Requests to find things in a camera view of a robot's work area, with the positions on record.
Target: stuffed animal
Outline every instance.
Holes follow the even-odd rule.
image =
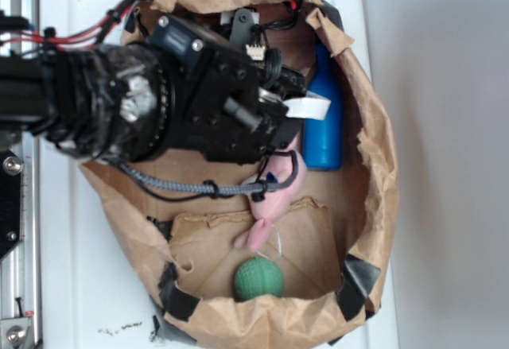
[[[297,145],[294,139],[286,151],[292,150]],[[302,155],[297,152],[298,174],[293,183],[288,188],[283,188],[276,192],[268,192],[265,199],[255,202],[251,198],[249,204],[251,213],[256,222],[253,227],[244,231],[234,242],[235,248],[247,247],[250,251],[257,251],[269,238],[272,229],[272,223],[280,219],[288,210],[290,204],[297,193],[304,185],[308,168],[302,159]],[[273,155],[269,159],[268,165],[263,170],[261,179],[276,180],[278,183],[284,182],[293,171],[291,157]]]

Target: green ball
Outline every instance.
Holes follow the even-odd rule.
[[[285,279],[278,265],[265,258],[244,262],[235,273],[235,293],[241,301],[271,294],[281,297]]]

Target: white wall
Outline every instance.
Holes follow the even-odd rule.
[[[402,349],[509,347],[509,0],[365,0],[394,122]]]

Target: blue bottle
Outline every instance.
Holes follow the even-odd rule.
[[[337,170],[341,167],[341,123],[343,96],[332,71],[331,54],[317,45],[317,73],[309,90],[331,100],[325,120],[306,119],[302,156],[311,170]]]

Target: paper bag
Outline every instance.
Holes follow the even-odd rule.
[[[164,12],[192,14],[206,23],[222,11],[249,6],[267,22],[288,16],[284,1],[144,2],[134,11],[137,28],[123,40],[142,40],[141,26],[150,32]],[[287,283],[282,298],[265,295],[238,302],[233,297],[233,273],[250,257],[232,248],[235,235],[253,222],[245,196],[167,204],[111,167],[82,166],[123,251],[165,311],[171,332],[200,347],[314,347],[340,338],[380,308],[399,199],[393,132],[380,98],[348,48],[353,40],[341,31],[337,13],[321,0],[305,1],[294,28],[268,32],[268,37],[271,46],[283,51],[285,64],[309,77],[317,36],[334,55],[343,88],[344,156],[339,171],[310,172],[298,201],[276,223]],[[197,152],[175,149],[135,167],[187,183],[213,178],[218,184],[238,184],[258,171],[257,165],[211,163]],[[269,257],[277,254],[274,236],[263,250]]]

